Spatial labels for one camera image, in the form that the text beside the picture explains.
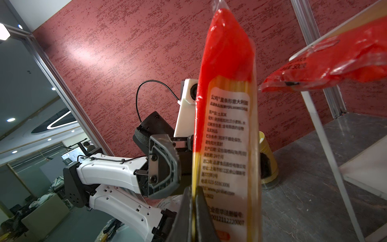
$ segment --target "wooden board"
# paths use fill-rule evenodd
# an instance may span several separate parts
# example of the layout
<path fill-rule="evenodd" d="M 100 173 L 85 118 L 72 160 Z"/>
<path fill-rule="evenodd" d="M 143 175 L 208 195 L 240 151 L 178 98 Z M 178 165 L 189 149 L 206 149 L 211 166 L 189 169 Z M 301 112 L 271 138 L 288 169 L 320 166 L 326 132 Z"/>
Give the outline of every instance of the wooden board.
<path fill-rule="evenodd" d="M 340 166 L 343 178 L 387 200 L 387 136 Z"/>

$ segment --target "plastic bag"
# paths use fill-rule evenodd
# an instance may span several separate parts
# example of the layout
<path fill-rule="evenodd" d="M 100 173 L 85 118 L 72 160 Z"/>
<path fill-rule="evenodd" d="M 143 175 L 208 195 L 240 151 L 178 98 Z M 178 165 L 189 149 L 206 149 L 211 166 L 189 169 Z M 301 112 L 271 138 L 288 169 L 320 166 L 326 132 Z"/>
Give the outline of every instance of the plastic bag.
<path fill-rule="evenodd" d="M 387 17 L 327 38 L 288 62 L 259 87 L 266 91 L 307 91 L 344 79 L 376 81 L 387 76 Z"/>
<path fill-rule="evenodd" d="M 226 3 L 214 5 L 196 97 L 192 192 L 203 188 L 222 241 L 255 242 L 261 229 L 255 47 Z"/>
<path fill-rule="evenodd" d="M 43 196 L 41 196 L 40 198 L 38 198 L 36 201 L 33 201 L 29 206 L 28 208 L 35 208 L 35 207 L 39 207 L 40 205 L 42 205 L 45 201 L 47 201 L 50 197 L 54 196 L 56 193 L 49 193 L 49 194 L 45 194 Z"/>
<path fill-rule="evenodd" d="M 157 208 L 164 210 L 168 209 L 172 212 L 179 212 L 180 209 L 180 200 L 182 195 L 169 196 L 167 198 L 162 199 L 158 204 Z"/>

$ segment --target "person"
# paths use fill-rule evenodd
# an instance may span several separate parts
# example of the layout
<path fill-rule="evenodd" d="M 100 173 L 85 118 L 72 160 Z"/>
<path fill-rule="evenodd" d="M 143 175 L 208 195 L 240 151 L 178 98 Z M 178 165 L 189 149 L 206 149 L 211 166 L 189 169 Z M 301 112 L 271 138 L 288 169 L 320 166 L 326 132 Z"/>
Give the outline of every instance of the person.
<path fill-rule="evenodd" d="M 87 141 L 83 143 L 83 146 L 86 148 L 87 152 L 93 151 L 96 148 L 94 145 L 90 144 Z"/>

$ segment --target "yellow container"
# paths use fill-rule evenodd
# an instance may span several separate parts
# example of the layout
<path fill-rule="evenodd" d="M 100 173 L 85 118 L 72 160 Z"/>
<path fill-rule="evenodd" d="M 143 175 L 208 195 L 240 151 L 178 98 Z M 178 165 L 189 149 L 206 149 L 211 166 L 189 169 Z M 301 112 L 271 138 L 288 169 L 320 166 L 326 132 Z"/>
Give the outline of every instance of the yellow container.
<path fill-rule="evenodd" d="M 279 183 L 277 161 L 267 142 L 265 134 L 259 131 L 259 153 L 261 162 L 262 189 L 275 187 Z"/>

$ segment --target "metal frame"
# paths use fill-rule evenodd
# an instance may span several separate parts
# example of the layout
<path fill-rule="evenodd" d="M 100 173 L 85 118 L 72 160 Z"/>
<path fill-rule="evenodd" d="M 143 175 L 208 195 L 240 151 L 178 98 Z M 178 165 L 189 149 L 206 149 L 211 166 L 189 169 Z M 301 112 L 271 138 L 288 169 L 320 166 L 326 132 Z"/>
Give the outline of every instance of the metal frame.
<path fill-rule="evenodd" d="M 20 176 L 15 172 L 15 170 L 12 168 L 12 166 L 7 163 L 6 166 L 8 167 L 8 169 L 15 175 L 16 179 L 19 180 L 19 182 L 22 184 L 22 186 L 34 197 L 36 197 L 32 191 L 27 187 L 27 185 L 24 183 L 24 181 L 20 178 Z"/>
<path fill-rule="evenodd" d="M 343 177 L 336 163 L 335 156 L 330 147 L 327 135 L 325 134 L 324 127 L 322 126 L 319 114 L 317 113 L 312 97 L 310 96 L 310 93 L 307 91 L 301 92 L 301 95 L 304 99 L 305 105 L 307 106 L 313 125 L 316 128 L 317 135 L 319 136 L 320 142 L 322 144 L 322 148 L 324 149 L 325 156 L 327 157 L 330 168 L 332 169 L 333 176 L 335 177 L 337 186 L 339 187 L 341 197 L 344 200 L 345 207 L 347 208 L 347 211 L 351 219 L 353 228 L 355 229 L 356 235 L 358 236 L 358 239 L 360 242 L 365 242 L 363 233 L 361 232 L 359 222 L 356 219 L 355 211 L 353 210 L 351 200 L 349 199 L 347 190 L 345 189 Z"/>
<path fill-rule="evenodd" d="M 55 69 L 47 54 L 41 48 L 35 37 L 31 33 L 19 28 L 15 28 L 6 24 L 4 26 L 11 34 L 11 38 L 18 39 L 23 42 L 27 50 L 35 59 L 35 62 L 39 68 L 43 71 L 52 86 L 55 87 L 58 95 L 66 104 L 67 108 L 71 111 L 75 119 L 77 119 L 79 125 L 82 127 L 91 141 L 96 146 L 101 147 L 104 154 L 114 156 L 112 150 L 102 138 L 102 135 L 98 132 L 97 128 L 94 126 L 82 106 L 79 104 L 76 97 L 72 94 L 71 90 L 66 85 L 58 71 Z"/>
<path fill-rule="evenodd" d="M 307 45 L 309 45 L 321 37 L 316 24 L 316 20 L 314 19 L 314 16 L 313 16 L 312 9 L 309 5 L 309 1 L 291 0 L 291 3 L 296 13 L 298 23 L 300 24 L 302 34 L 305 38 L 305 42 Z M 332 88 L 325 88 L 324 94 L 325 94 L 325 98 L 327 99 L 329 109 L 332 113 L 333 118 L 337 118 L 346 112 L 345 103 L 344 103 L 344 100 L 342 99 L 341 92 L 338 86 L 332 87 Z M 310 93 L 307 91 L 301 92 L 301 95 L 304 99 L 305 105 L 308 109 L 310 118 L 312 119 L 317 135 L 319 136 L 320 142 L 324 149 L 324 153 L 328 159 L 330 168 L 332 169 L 333 176 L 336 180 L 336 183 L 339 188 L 341 197 L 344 201 L 345 207 L 347 208 L 349 217 L 351 219 L 351 222 L 356 232 L 356 235 L 358 237 L 358 240 L 360 242 L 365 242 L 365 238 L 363 236 L 359 222 L 353 210 L 351 200 L 349 199 L 347 190 L 345 188 L 343 176 L 337 165 L 335 156 L 330 147 L 328 138 L 325 134 L 324 127 L 322 126 L 319 114 L 317 113 L 312 97 L 310 96 Z"/>
<path fill-rule="evenodd" d="M 294 12 L 296 13 L 305 42 L 309 45 L 321 37 L 309 2 L 308 0 L 290 1 L 293 5 Z M 333 118 L 338 118 L 346 113 L 347 109 L 337 85 L 332 88 L 325 88 L 323 91 Z"/>

